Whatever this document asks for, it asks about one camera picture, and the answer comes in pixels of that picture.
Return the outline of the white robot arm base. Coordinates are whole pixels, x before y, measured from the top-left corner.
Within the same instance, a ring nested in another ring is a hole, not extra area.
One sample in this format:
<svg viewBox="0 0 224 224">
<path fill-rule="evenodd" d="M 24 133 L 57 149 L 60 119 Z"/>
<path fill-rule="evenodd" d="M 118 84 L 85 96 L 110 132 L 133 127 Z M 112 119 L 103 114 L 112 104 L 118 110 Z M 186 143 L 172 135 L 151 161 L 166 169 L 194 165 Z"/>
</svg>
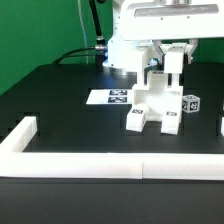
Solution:
<svg viewBox="0 0 224 224">
<path fill-rule="evenodd" d="M 124 75 L 142 73 L 158 57 L 150 36 L 145 34 L 145 19 L 135 17 L 137 9 L 157 5 L 158 0 L 112 0 L 113 34 L 107 43 L 105 69 Z"/>
</svg>

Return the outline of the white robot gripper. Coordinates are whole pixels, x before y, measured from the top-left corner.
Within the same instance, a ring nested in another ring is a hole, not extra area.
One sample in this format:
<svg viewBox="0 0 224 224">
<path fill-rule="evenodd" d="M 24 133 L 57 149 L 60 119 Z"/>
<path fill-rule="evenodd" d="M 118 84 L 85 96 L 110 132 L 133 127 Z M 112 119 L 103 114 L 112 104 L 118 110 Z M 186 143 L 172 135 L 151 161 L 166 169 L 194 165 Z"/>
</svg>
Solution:
<svg viewBox="0 0 224 224">
<path fill-rule="evenodd" d="M 120 13 L 120 36 L 125 41 L 154 40 L 159 65 L 165 53 L 160 40 L 190 39 L 183 62 L 190 64 L 196 38 L 224 37 L 224 0 L 125 0 Z"/>
</svg>

